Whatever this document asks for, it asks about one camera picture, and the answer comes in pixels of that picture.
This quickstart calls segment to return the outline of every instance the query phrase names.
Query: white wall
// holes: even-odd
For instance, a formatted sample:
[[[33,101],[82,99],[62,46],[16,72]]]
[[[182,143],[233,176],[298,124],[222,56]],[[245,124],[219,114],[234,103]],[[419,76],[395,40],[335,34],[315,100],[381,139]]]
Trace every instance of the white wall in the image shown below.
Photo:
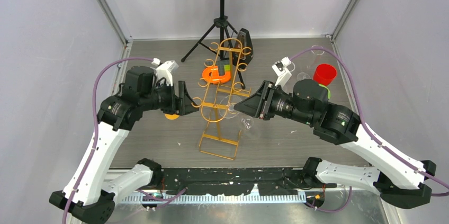
[[[200,37],[219,16],[219,0],[115,0],[135,39]],[[349,0],[226,0],[225,13],[252,36],[332,33]],[[218,36],[215,29],[210,36]]]
[[[360,0],[337,45],[367,122],[449,182],[449,0]],[[445,192],[427,181],[433,192]],[[447,223],[449,198],[401,210],[404,223]]]
[[[95,77],[122,43],[96,0],[0,0],[0,39],[0,222],[60,223],[48,199],[86,150]]]

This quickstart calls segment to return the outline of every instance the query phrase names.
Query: red cup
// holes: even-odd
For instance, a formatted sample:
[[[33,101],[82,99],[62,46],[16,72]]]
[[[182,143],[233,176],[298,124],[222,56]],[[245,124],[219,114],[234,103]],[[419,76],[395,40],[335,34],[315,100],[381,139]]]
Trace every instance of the red cup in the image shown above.
[[[318,84],[328,86],[336,76],[337,70],[332,65],[320,64],[315,70],[313,80],[317,81]]]

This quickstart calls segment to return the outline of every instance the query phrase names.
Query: green object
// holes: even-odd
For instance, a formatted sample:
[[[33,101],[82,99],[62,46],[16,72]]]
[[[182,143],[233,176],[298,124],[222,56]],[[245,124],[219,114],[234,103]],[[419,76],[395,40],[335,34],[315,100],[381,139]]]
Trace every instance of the green object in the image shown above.
[[[325,86],[325,85],[322,85],[322,84],[319,84],[321,87],[324,87],[324,88],[326,88],[327,89],[327,98],[330,100],[330,90],[329,90],[329,88],[327,88],[327,86]]]

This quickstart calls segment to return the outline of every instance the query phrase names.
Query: orange plastic object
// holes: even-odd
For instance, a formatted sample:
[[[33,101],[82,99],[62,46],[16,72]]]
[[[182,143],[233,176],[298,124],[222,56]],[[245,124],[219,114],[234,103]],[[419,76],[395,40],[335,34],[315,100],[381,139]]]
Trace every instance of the orange plastic object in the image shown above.
[[[231,71],[225,71],[223,76],[218,74],[218,66],[207,67],[203,70],[203,79],[214,85],[218,83],[226,83],[231,80]]]

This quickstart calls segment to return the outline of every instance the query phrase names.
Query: black tripod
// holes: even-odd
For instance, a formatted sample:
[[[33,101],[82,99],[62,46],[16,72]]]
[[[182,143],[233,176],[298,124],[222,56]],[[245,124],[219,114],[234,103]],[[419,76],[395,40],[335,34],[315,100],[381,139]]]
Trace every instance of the black tripod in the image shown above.
[[[235,34],[238,34],[237,30],[232,26],[231,23],[229,23],[228,21],[228,17],[225,16],[225,0],[220,0],[220,17],[216,18],[213,20],[213,24],[212,26],[206,31],[206,33],[204,33],[204,35],[195,43],[195,45],[192,47],[192,49],[190,49],[189,52],[187,52],[187,54],[181,59],[181,62],[184,62],[185,59],[187,59],[187,57],[193,52],[193,50],[195,50],[196,47],[198,47],[198,45],[202,45],[203,47],[207,48],[209,51],[211,51],[214,54],[214,51],[210,50],[208,46],[206,46],[202,41],[204,40],[204,38],[207,37],[207,35],[209,35],[209,33],[216,27],[216,28],[220,28],[220,43],[225,39],[225,33],[226,33],[226,37],[229,39],[231,38],[231,35],[229,35],[229,31],[228,31],[228,26],[231,27],[232,31]],[[228,46],[230,48],[232,48],[232,41],[228,40]],[[219,54],[220,60],[228,60],[228,58],[225,58],[225,52],[224,51],[220,51]],[[238,75],[239,75],[239,79],[240,82],[242,83],[241,88],[245,89],[245,83],[243,82],[243,78],[241,76],[241,72],[237,71]]]

